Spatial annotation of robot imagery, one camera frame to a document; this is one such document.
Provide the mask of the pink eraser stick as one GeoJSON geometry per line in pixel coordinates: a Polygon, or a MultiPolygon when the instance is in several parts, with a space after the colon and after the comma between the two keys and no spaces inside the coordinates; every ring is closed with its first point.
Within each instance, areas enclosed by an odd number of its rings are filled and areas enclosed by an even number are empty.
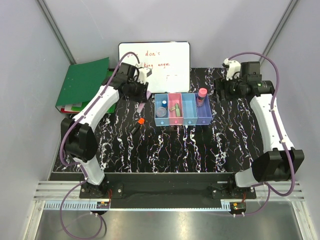
{"type": "Polygon", "coordinates": [[[140,114],[140,113],[142,112],[142,110],[143,110],[143,108],[145,107],[145,104],[148,102],[151,94],[152,94],[152,93],[151,93],[150,91],[147,91],[147,92],[146,92],[146,102],[142,102],[142,103],[140,103],[140,104],[138,105],[138,108],[137,108],[137,110],[136,110],[136,112],[137,112],[138,114],[140,114]]]}

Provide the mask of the light blue bin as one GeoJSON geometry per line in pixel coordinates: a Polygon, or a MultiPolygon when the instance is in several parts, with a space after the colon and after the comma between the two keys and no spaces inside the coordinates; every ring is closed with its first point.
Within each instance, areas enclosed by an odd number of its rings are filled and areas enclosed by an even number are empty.
{"type": "Polygon", "coordinates": [[[164,127],[170,125],[167,93],[159,93],[154,95],[154,121],[157,127],[164,127]],[[162,107],[162,101],[167,101],[167,115],[164,118],[157,118],[156,109],[162,107]]]}
{"type": "Polygon", "coordinates": [[[183,125],[196,125],[198,120],[196,97],[194,93],[182,93],[183,125]]]}

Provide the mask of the purple plastic bin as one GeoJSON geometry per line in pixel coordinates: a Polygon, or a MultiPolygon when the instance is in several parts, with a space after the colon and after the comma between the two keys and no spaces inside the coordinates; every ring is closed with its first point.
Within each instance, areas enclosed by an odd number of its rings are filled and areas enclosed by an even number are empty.
{"type": "Polygon", "coordinates": [[[211,105],[208,96],[203,100],[203,105],[198,106],[198,93],[195,94],[197,122],[196,125],[209,125],[213,119],[211,105]]]}

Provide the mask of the clear jar of clips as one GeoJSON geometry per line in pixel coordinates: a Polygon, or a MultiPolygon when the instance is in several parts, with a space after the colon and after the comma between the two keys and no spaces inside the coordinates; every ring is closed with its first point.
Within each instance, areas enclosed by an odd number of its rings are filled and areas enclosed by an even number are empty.
{"type": "Polygon", "coordinates": [[[157,118],[165,118],[167,116],[167,109],[165,107],[158,107],[155,110],[155,115],[157,118]]]}

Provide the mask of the pink plastic bin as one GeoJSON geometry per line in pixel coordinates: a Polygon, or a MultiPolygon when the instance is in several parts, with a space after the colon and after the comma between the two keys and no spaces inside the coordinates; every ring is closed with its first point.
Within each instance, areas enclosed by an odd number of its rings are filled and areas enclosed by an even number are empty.
{"type": "Polygon", "coordinates": [[[170,125],[182,125],[183,124],[183,104],[182,104],[182,94],[181,93],[169,93],[168,94],[168,117],[170,125]],[[169,109],[175,105],[179,104],[181,117],[176,117],[175,110],[170,111],[169,109]]]}

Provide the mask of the green highlighter pen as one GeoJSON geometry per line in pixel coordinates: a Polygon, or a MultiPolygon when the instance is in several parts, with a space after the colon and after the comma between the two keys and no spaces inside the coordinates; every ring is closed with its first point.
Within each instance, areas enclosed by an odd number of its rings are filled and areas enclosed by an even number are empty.
{"type": "Polygon", "coordinates": [[[178,117],[178,118],[181,117],[180,105],[178,103],[175,103],[174,110],[175,110],[176,117],[178,117]]]}

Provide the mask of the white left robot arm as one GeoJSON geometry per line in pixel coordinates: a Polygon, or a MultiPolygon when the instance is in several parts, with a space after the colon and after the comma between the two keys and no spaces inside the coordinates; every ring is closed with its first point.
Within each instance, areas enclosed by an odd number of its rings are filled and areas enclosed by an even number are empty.
{"type": "Polygon", "coordinates": [[[122,97],[137,103],[147,102],[148,78],[152,69],[141,63],[120,63],[102,82],[88,105],[73,118],[64,118],[60,125],[59,157],[66,167],[76,165],[84,175],[82,191],[97,198],[109,193],[107,177],[97,160],[98,142],[95,129],[108,109],[122,97]]]}

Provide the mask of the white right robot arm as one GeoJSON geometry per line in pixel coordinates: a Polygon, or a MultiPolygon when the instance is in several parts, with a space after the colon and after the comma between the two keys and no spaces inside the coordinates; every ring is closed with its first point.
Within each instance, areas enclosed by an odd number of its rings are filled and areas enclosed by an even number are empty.
{"type": "Polygon", "coordinates": [[[227,185],[228,195],[236,199],[245,188],[267,185],[278,196],[289,196],[305,155],[290,140],[278,111],[279,80],[263,80],[258,61],[240,63],[226,58],[222,65],[227,72],[214,81],[217,100],[247,99],[263,141],[263,154],[253,160],[249,169],[233,175],[227,185]]]}

